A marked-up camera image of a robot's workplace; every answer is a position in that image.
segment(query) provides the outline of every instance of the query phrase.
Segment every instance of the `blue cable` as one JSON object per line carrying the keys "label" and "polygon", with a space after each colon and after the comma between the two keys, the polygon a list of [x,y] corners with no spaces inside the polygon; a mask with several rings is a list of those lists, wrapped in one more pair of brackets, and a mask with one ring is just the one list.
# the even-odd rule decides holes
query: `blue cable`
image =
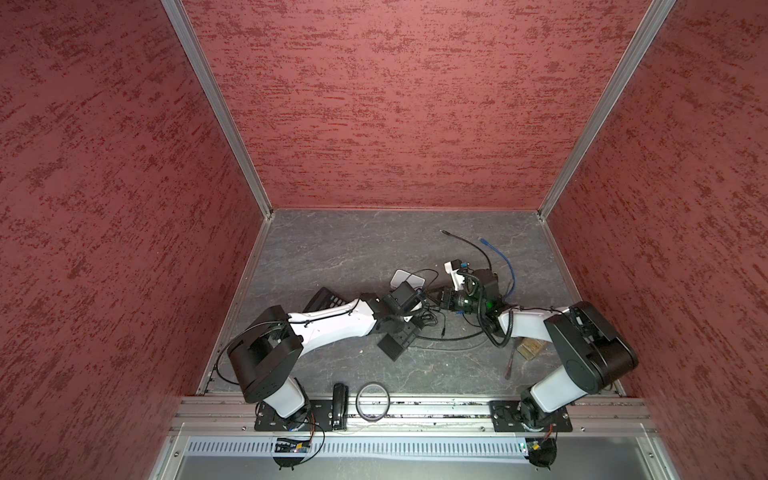
{"label": "blue cable", "polygon": [[482,243],[482,244],[483,244],[483,245],[485,245],[486,247],[490,248],[491,250],[493,250],[493,251],[495,251],[496,253],[498,253],[499,255],[501,255],[501,256],[502,256],[502,258],[504,259],[504,261],[507,263],[507,265],[509,265],[509,271],[510,271],[510,272],[511,272],[511,274],[512,274],[512,288],[511,288],[511,289],[509,289],[509,291],[507,292],[507,294],[506,294],[506,295],[504,295],[504,300],[506,300],[506,299],[507,299],[507,297],[508,297],[508,296],[510,296],[510,295],[512,294],[512,292],[513,292],[513,291],[515,291],[515,285],[517,285],[517,283],[518,283],[518,282],[517,282],[517,280],[515,280],[515,271],[512,269],[512,264],[511,264],[511,263],[509,263],[509,258],[507,258],[507,257],[506,257],[506,256],[505,256],[505,255],[504,255],[502,252],[500,252],[500,251],[496,250],[496,247],[494,247],[493,245],[491,245],[490,243],[488,243],[488,241],[487,241],[485,238],[481,238],[481,239],[480,239],[480,243]]}

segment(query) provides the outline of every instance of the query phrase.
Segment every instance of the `wooden block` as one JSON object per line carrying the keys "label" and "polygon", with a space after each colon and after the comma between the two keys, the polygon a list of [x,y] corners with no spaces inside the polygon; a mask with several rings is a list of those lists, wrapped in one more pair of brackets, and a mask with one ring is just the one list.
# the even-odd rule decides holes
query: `wooden block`
{"label": "wooden block", "polygon": [[531,360],[536,357],[548,343],[549,342],[545,342],[544,340],[523,339],[518,346],[518,352],[520,352],[526,360]]}

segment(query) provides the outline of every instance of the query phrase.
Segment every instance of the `robotic arm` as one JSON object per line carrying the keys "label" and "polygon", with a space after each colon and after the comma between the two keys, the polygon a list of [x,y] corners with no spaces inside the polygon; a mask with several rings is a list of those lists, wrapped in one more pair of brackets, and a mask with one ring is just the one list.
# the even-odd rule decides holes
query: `robotic arm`
{"label": "robotic arm", "polygon": [[503,303],[490,269],[469,270],[459,260],[447,263],[445,269],[452,287],[424,291],[402,282],[382,299],[364,293],[346,305],[316,312],[285,313],[281,306],[264,310],[227,347],[246,402],[264,401],[291,428],[301,425],[311,405],[301,385],[290,377],[298,358],[345,338],[385,333],[379,347],[395,360],[421,331],[420,313],[434,308],[425,305],[429,300],[445,310],[477,312],[483,331],[496,346],[506,345],[512,337],[554,344],[563,366],[521,394],[517,415],[530,430],[549,426],[558,409],[599,392],[637,366],[632,348],[590,303],[552,312],[528,311]]}

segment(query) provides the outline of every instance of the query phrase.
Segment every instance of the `metal plate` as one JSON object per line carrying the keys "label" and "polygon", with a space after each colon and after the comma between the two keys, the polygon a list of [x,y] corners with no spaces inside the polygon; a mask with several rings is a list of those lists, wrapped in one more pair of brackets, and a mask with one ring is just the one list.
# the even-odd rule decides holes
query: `metal plate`
{"label": "metal plate", "polygon": [[[312,403],[312,413],[315,415],[315,423],[331,431],[331,415],[333,411],[333,400],[310,400]],[[256,407],[256,421],[253,424],[256,432],[288,432],[285,420],[280,418],[275,410],[265,402],[260,402]],[[294,432],[309,431],[310,425],[303,425]]]}
{"label": "metal plate", "polygon": [[[518,400],[492,400],[488,402],[488,407],[491,410],[491,421],[493,422],[493,429],[495,432],[531,432],[530,429],[526,429],[522,423],[516,422],[509,415],[504,414],[504,411],[517,412]],[[574,428],[571,425],[571,417],[566,411],[565,407],[561,407],[557,410],[558,420],[552,424],[553,432],[573,432]]]}

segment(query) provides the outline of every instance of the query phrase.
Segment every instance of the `side wall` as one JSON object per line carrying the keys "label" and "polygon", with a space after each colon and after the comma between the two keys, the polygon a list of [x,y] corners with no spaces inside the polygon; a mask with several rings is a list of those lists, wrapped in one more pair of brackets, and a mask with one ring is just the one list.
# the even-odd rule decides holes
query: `side wall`
{"label": "side wall", "polygon": [[678,0],[549,222],[685,478],[768,471],[768,4]]}
{"label": "side wall", "polygon": [[185,0],[276,207],[535,210],[649,0]]}
{"label": "side wall", "polygon": [[0,25],[0,477],[145,478],[259,209],[158,0]]}

